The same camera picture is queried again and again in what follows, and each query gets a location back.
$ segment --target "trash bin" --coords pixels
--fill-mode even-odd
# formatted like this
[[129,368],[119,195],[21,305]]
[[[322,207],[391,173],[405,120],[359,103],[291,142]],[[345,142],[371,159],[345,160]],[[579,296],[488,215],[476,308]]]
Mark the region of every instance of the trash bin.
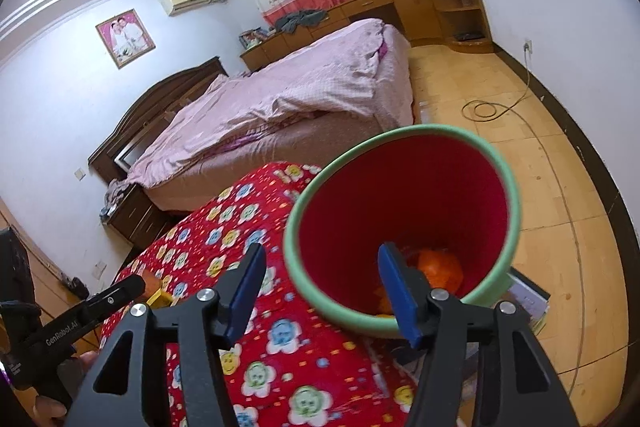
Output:
[[399,337],[379,317],[378,248],[455,253],[456,295],[491,306],[511,285],[520,199],[510,168],[485,140],[427,124],[373,137],[324,168],[287,221],[284,256],[300,294],[321,315],[374,337]]

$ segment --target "wooden headboard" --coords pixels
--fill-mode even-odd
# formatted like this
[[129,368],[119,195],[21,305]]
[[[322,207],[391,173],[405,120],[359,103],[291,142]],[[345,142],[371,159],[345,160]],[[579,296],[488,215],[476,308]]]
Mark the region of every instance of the wooden headboard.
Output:
[[200,97],[219,74],[226,74],[220,58],[180,71],[158,82],[129,108],[100,147],[89,166],[106,183],[123,180],[130,166],[164,131],[178,111]]

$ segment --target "finger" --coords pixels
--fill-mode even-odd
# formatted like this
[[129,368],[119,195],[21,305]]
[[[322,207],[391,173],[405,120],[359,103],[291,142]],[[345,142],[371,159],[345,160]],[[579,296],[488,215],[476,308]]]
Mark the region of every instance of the finger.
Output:
[[92,365],[94,365],[95,361],[98,359],[99,353],[97,351],[87,351],[80,355],[80,360],[82,362],[82,370],[86,373],[91,369]]
[[52,418],[62,418],[66,414],[66,407],[48,396],[38,395],[33,414],[38,427],[55,427]]

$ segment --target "red floral fabric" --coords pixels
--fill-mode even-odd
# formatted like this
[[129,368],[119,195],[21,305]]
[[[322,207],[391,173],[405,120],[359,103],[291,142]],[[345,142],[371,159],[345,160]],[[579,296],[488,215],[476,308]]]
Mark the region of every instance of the red floral fabric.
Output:
[[[237,267],[251,243],[265,247],[268,268],[246,333],[230,351],[220,352],[240,427],[394,427],[404,425],[411,406],[414,383],[382,342],[323,320],[287,276],[284,226],[319,170],[286,162],[257,169],[170,230],[118,276],[146,268],[174,298],[184,299]],[[106,321],[103,341],[127,311]],[[177,344],[167,345],[166,358],[172,423],[185,427]]]

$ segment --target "screw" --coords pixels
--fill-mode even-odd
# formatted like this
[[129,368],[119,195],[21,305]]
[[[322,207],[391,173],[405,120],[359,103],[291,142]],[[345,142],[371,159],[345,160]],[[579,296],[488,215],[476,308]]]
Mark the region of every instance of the screw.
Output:
[[502,301],[500,303],[500,311],[507,315],[513,315],[516,312],[516,306],[509,301]]
[[200,290],[198,293],[196,293],[198,301],[202,302],[210,301],[215,295],[216,292],[211,288],[204,288],[204,290]]
[[431,298],[436,301],[446,301],[449,298],[449,292],[444,288],[435,288],[431,290]]
[[146,313],[146,306],[144,304],[134,304],[131,307],[131,315],[134,317],[142,317]]

